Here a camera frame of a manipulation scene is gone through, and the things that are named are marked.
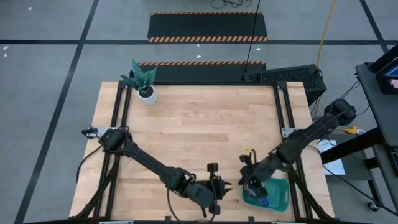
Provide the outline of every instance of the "gray floor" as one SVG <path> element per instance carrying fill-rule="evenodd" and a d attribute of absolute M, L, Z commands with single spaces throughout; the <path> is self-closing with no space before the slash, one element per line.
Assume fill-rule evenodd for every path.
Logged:
<path fill-rule="evenodd" d="M 398 40 L 395 0 L 366 0 L 384 40 Z M 0 40 L 79 40 L 93 0 L 1 0 Z M 255 11 L 250 8 L 221 11 Z M 261 1 L 270 40 L 320 40 L 332 0 Z M 100 0 L 88 40 L 144 40 L 152 12 L 216 11 L 210 0 Z M 377 40 L 359 0 L 338 1 L 327 40 Z M 13 223 L 49 128 L 77 45 L 0 44 L 0 219 Z M 127 74 L 137 61 L 245 60 L 248 45 L 84 45 L 65 104 L 37 181 L 25 222 L 67 218 L 75 192 L 75 172 L 86 140 L 80 134 L 91 124 L 102 81 Z M 265 60 L 267 68 L 316 63 L 317 45 L 253 45 L 251 60 Z M 320 68 L 328 91 L 323 108 L 354 82 L 354 66 L 383 54 L 380 45 L 325 45 Z M 368 102 L 362 89 L 346 99 L 358 111 Z M 375 127 L 371 111 L 354 121 L 360 129 Z M 380 172 L 376 178 L 382 182 Z M 370 193 L 366 182 L 355 182 Z M 392 223 L 385 211 L 371 212 L 365 198 L 344 183 L 328 181 L 336 217 L 342 220 Z M 381 184 L 385 204 L 392 208 Z"/>

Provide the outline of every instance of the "wooden table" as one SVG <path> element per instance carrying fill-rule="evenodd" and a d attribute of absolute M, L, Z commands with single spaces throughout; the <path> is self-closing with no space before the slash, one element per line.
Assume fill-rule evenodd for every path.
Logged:
<path fill-rule="evenodd" d="M 92 125 L 110 124 L 116 82 L 103 82 Z M 302 83 L 288 83 L 290 104 L 296 127 L 312 123 Z M 156 86 L 158 99 L 151 106 L 143 105 L 135 90 L 131 95 L 127 125 L 134 141 L 166 165 L 183 167 L 207 179 L 206 164 L 217 162 L 218 175 L 233 183 L 232 191 L 219 201 L 221 215 L 215 220 L 256 221 L 294 220 L 292 204 L 284 213 L 276 213 L 246 205 L 241 198 L 239 155 L 244 147 L 257 151 L 259 159 L 281 142 L 274 92 L 271 86 Z M 120 108 L 118 124 L 123 106 Z M 97 140 L 88 140 L 85 156 L 98 147 Z M 309 191 L 331 216 L 326 178 L 320 156 L 309 148 L 302 153 L 303 169 Z M 70 215 L 77 214 L 89 201 L 100 179 L 103 153 L 97 152 L 82 166 Z M 287 178 L 277 172 L 273 177 Z M 302 217 L 305 217 L 302 196 L 297 189 Z M 171 204 L 182 220 L 203 220 L 200 208 L 193 202 L 170 194 Z M 104 214 L 103 200 L 101 214 Z M 166 188 L 159 178 L 136 161 L 122 157 L 113 204 L 113 220 L 164 220 L 171 215 L 166 201 Z"/>

